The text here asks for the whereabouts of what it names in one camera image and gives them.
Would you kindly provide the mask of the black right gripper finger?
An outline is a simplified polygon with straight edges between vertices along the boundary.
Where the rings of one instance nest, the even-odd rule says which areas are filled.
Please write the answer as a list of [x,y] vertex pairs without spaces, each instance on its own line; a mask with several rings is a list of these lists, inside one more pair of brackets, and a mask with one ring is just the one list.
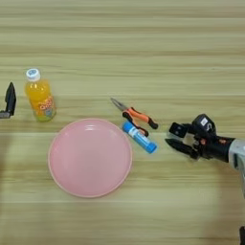
[[169,146],[171,146],[175,150],[189,155],[190,158],[192,158],[192,159],[198,159],[199,158],[199,153],[193,146],[186,145],[186,144],[184,144],[178,140],[175,140],[175,139],[166,139],[166,142],[168,143]]
[[171,138],[185,138],[190,129],[189,123],[174,122],[168,130],[168,135]]

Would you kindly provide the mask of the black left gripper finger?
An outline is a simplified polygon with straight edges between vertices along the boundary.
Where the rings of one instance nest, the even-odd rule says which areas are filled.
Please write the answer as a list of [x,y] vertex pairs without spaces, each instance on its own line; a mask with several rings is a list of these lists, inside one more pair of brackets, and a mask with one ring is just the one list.
[[6,102],[6,113],[11,117],[14,115],[15,106],[16,106],[16,95],[15,95],[14,85],[12,82],[10,83],[7,89],[5,102]]

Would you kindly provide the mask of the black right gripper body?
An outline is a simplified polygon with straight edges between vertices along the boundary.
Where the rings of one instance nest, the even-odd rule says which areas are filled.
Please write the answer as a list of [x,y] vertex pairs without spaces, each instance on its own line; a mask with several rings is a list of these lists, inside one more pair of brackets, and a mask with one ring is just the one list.
[[215,128],[201,129],[194,125],[188,125],[188,133],[192,134],[195,140],[189,150],[192,159],[202,157],[229,162],[229,149],[234,138],[218,136]]

